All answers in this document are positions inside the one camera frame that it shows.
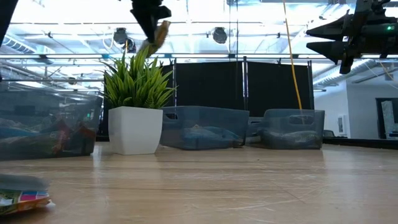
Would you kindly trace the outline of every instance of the green plant leaves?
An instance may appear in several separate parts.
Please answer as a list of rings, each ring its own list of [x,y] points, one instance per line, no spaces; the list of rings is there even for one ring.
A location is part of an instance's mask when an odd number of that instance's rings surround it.
[[[167,88],[168,77],[172,72],[163,75],[161,67],[156,67],[158,58],[148,63],[146,47],[126,63],[126,54],[122,59],[114,60],[114,65],[104,63],[105,80],[104,97],[113,108],[132,106],[159,109],[172,96],[175,88]]]

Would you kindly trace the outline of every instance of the potted plant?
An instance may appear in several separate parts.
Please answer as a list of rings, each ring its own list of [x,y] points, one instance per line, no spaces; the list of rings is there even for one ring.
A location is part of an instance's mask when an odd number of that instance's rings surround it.
[[[168,77],[157,67],[158,59],[148,63],[149,48],[126,63],[126,53],[106,64],[104,97],[109,111],[109,141],[115,153],[122,155],[153,154],[162,134],[162,108],[174,88],[167,88]]]

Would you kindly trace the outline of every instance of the white square planter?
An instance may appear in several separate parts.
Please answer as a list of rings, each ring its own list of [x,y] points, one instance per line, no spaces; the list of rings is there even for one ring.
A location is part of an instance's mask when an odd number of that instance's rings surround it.
[[[162,134],[163,111],[119,107],[109,111],[109,141],[115,153],[155,153]]]

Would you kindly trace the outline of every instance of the translucent storage bin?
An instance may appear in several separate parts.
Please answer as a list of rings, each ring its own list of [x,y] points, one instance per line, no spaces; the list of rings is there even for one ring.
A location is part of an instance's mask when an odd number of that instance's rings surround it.
[[[244,145],[248,111],[204,106],[166,107],[163,111],[163,146],[198,150]]]
[[[261,123],[251,125],[269,149],[320,149],[325,112],[317,110],[267,110]]]
[[[89,155],[102,98],[0,83],[0,161]]]

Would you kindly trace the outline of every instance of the table surface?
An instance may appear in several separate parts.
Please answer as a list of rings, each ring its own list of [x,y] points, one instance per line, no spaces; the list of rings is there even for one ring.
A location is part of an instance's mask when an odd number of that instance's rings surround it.
[[[54,208],[0,223],[398,223],[398,151],[161,148],[120,156],[0,162],[52,181]]]

